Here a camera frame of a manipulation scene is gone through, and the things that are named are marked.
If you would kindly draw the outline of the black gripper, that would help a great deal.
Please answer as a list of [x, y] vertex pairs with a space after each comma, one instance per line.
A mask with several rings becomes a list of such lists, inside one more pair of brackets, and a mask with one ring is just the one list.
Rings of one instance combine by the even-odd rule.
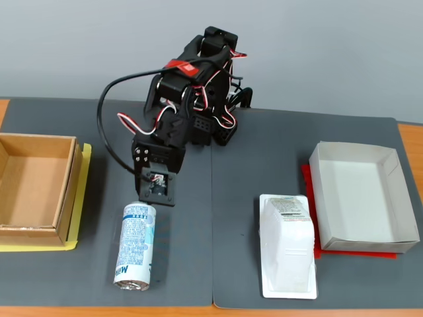
[[142, 168], [150, 168], [153, 163], [163, 164], [169, 172], [178, 174], [185, 153], [185, 146], [180, 148], [162, 145], [146, 135], [136, 134], [132, 139], [132, 158], [136, 174], [140, 174]]

